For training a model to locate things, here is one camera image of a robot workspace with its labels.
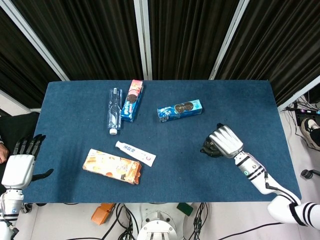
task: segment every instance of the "snack package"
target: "snack package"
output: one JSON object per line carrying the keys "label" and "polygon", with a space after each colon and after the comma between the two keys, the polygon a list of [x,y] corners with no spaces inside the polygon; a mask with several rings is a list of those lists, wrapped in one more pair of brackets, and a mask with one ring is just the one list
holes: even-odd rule
{"label": "snack package", "polygon": [[172,106],[158,108],[156,111],[158,113],[160,122],[164,123],[175,119],[201,114],[202,106],[199,99],[197,99]]}
{"label": "snack package", "polygon": [[141,164],[138,161],[90,149],[82,169],[130,184],[139,184]]}
{"label": "snack package", "polygon": [[121,119],[127,122],[133,122],[141,100],[144,89],[144,82],[141,80],[132,80],[128,95],[121,111]]}

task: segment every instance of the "toothpaste tube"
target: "toothpaste tube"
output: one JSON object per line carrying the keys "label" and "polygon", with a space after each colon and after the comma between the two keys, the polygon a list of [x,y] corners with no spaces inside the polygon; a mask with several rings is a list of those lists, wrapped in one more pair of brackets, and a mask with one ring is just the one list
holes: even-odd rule
{"label": "toothpaste tube", "polygon": [[153,155],[151,153],[148,153],[146,151],[143,151],[139,148],[136,148],[134,146],[131,146],[129,144],[126,144],[124,142],[117,141],[115,146],[119,148],[122,152],[130,155],[131,157],[147,164],[149,167],[152,166],[154,163],[154,160],[156,158],[156,155]]}

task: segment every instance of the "black curtain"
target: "black curtain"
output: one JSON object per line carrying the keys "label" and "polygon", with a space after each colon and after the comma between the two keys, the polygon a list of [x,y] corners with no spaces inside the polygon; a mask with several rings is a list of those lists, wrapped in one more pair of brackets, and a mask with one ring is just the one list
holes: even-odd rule
{"label": "black curtain", "polygon": [[268,79],[277,104],[320,75],[320,1],[251,0],[215,79]]}
{"label": "black curtain", "polygon": [[238,0],[149,0],[154,80],[209,79]]}
{"label": "black curtain", "polygon": [[133,0],[13,3],[71,80],[143,78]]}
{"label": "black curtain", "polygon": [[28,108],[40,108],[48,82],[58,76],[2,8],[0,32],[0,89]]}

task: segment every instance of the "water bottle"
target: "water bottle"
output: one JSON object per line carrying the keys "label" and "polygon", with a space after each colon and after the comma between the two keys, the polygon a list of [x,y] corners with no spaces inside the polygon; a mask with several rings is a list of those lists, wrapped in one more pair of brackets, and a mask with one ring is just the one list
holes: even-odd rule
{"label": "water bottle", "polygon": [[111,135],[116,135],[121,128],[122,89],[109,90],[108,128]]}

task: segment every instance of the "oreo box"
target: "oreo box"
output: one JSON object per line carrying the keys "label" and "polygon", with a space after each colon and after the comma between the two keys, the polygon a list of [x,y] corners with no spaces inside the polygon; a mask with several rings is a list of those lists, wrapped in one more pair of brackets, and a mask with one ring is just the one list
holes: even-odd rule
{"label": "oreo box", "polygon": [[172,106],[158,108],[156,111],[158,113],[160,122],[163,123],[175,119],[181,119],[201,114],[202,106],[199,99],[197,99]]}
{"label": "oreo box", "polygon": [[132,80],[128,95],[121,111],[121,119],[127,122],[133,122],[137,109],[141,100],[144,82],[140,80]]}

